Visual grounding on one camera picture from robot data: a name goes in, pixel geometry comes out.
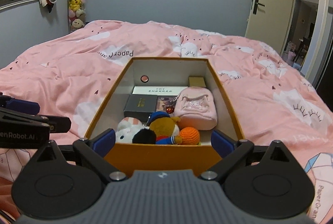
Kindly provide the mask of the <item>pink plush pouch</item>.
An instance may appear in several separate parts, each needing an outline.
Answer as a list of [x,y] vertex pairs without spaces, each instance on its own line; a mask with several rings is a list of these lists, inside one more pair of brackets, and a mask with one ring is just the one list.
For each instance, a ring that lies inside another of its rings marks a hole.
[[214,98],[207,88],[191,86],[183,89],[177,97],[174,115],[180,119],[180,129],[212,130],[217,125]]

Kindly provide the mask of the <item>orange storage box white inside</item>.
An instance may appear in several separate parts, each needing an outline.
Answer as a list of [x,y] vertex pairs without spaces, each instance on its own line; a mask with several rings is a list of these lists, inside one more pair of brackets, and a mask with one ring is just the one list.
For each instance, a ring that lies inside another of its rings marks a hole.
[[136,170],[191,169],[199,175],[220,161],[214,130],[244,137],[225,89],[207,59],[134,58],[107,93],[85,136],[116,133],[108,161]]

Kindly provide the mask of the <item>dark grey gift box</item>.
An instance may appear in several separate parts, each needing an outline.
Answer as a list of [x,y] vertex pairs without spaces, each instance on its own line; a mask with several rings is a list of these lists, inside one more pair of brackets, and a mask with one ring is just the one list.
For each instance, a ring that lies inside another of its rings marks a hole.
[[157,95],[131,94],[124,107],[124,116],[146,122],[156,111]]

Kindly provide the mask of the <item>white glasses case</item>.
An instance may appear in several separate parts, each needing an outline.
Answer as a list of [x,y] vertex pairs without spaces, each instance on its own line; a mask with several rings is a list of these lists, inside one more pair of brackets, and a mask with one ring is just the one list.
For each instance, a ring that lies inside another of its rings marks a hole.
[[132,94],[176,96],[187,86],[134,86]]

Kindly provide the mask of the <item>pink cloud-print duvet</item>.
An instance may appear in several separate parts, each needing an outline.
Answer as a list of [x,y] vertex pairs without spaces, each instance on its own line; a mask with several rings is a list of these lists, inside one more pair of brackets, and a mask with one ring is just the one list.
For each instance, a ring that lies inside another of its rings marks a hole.
[[309,217],[332,220],[332,112],[312,84],[264,42],[150,21],[96,20],[67,36],[30,47],[1,70],[1,91],[37,102],[43,114],[70,117],[60,144],[83,137],[111,86],[134,57],[208,59],[247,139],[279,139],[316,189]]

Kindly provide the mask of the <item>orange crochet ball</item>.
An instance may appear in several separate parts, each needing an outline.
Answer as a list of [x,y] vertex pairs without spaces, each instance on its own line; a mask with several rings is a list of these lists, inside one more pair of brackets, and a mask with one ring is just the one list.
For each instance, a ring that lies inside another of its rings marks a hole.
[[200,132],[193,127],[183,128],[179,135],[182,138],[182,145],[193,145],[196,146],[200,143]]

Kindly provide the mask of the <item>small brown cardboard box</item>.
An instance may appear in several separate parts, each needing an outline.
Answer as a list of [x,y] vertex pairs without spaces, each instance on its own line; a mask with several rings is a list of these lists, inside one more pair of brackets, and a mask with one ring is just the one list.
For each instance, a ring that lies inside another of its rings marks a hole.
[[189,76],[188,86],[205,88],[206,87],[205,79],[202,76]]

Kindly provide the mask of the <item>white pink plush toy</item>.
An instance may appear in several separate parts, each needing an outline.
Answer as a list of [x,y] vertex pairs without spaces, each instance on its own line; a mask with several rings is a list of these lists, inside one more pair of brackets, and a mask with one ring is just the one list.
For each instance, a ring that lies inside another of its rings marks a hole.
[[116,143],[156,144],[156,134],[138,119],[125,117],[117,126]]

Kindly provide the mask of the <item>dark photo card box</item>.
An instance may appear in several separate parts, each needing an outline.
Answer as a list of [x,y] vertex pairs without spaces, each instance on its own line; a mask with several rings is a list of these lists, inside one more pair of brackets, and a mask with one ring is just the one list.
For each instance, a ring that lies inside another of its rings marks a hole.
[[174,112],[176,102],[176,96],[158,96],[156,102],[156,111],[163,111],[171,114]]

